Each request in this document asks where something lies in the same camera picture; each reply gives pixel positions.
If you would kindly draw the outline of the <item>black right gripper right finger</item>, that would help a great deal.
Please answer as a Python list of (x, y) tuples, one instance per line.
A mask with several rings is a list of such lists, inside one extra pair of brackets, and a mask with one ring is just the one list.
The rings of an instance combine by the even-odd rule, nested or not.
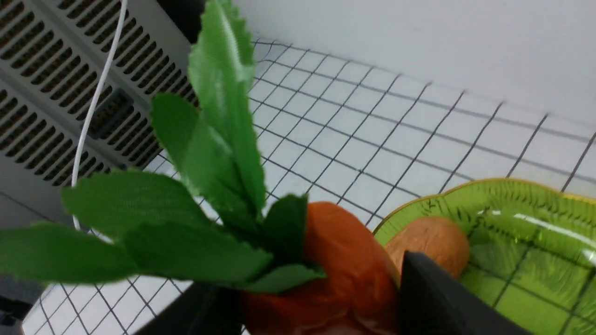
[(403, 335), (528, 335), (470, 293), (424, 253), (406, 252), (402, 263)]

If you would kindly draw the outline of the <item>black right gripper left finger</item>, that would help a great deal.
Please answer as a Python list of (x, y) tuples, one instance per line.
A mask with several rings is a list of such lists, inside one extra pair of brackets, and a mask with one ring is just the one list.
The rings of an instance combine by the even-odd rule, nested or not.
[(137, 335), (240, 335), (240, 295), (236, 290), (194, 282)]

